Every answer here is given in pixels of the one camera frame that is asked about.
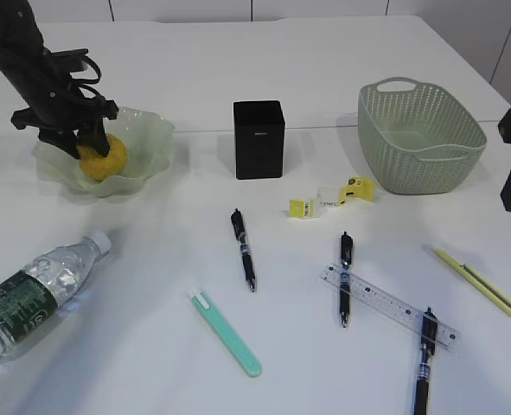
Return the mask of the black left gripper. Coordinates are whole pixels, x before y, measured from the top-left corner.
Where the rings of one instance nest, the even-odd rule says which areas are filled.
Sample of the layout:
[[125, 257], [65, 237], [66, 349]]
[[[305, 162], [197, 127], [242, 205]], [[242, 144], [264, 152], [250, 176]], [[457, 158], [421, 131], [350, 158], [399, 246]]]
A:
[[38, 139], [79, 160], [78, 145], [94, 150], [106, 157], [110, 145], [105, 134], [103, 118], [115, 119], [118, 106], [113, 100], [94, 100], [76, 103], [60, 98], [28, 98], [28, 108], [15, 111], [10, 119], [18, 129], [28, 126], [39, 128]]

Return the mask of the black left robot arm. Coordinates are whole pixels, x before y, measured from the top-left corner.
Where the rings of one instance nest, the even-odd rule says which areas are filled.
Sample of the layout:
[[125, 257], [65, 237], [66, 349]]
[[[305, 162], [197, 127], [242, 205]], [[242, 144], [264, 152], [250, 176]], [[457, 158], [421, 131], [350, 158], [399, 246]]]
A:
[[11, 117], [18, 130], [36, 128], [40, 141], [75, 159], [80, 145], [108, 156], [103, 120], [114, 120], [118, 106], [93, 87], [99, 66], [86, 48], [46, 48], [27, 1], [0, 1], [0, 72], [28, 104]]

